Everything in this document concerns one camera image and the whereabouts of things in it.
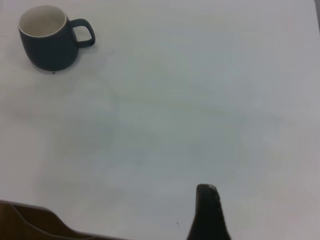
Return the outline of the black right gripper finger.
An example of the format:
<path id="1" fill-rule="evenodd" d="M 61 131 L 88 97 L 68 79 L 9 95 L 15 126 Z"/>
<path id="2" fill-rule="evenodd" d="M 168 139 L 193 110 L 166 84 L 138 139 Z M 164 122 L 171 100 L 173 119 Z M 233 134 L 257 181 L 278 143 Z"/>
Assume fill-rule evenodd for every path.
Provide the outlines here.
<path id="1" fill-rule="evenodd" d="M 195 216 L 188 240 L 231 240 L 217 188 L 211 184 L 196 187 Z"/>

